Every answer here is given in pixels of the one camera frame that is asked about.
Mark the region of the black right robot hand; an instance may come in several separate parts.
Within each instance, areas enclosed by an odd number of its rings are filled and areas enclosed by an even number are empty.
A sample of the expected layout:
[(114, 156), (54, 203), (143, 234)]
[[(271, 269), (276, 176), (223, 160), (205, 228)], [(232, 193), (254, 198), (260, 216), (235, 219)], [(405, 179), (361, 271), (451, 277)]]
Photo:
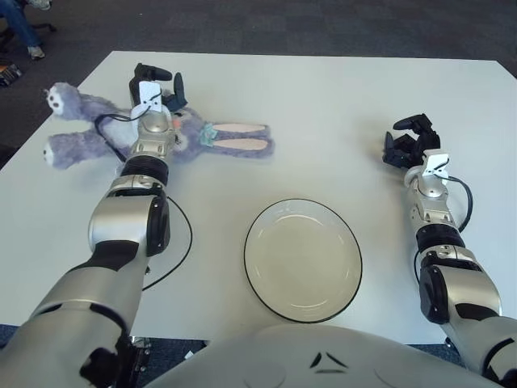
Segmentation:
[(393, 167), (410, 169), (421, 166), (425, 150), (440, 148), (439, 135), (425, 114), (399, 120), (393, 125), (393, 130), (409, 130), (417, 135), (413, 138), (406, 133), (394, 138), (390, 132), (385, 134), (383, 162)]

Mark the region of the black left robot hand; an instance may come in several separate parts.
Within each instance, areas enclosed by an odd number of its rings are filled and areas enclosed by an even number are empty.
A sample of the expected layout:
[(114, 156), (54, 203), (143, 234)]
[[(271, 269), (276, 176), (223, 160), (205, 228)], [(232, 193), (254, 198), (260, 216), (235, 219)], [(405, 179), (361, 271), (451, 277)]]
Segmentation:
[(187, 106), (183, 77), (180, 72), (172, 75), (172, 73), (168, 70), (138, 63), (134, 69), (133, 78), (129, 81), (128, 84), (132, 106), (135, 107), (142, 102), (142, 98), (140, 97), (140, 82), (170, 80), (174, 80), (174, 93), (170, 95), (163, 95), (162, 103), (169, 109), (170, 112), (177, 112), (179, 109)]

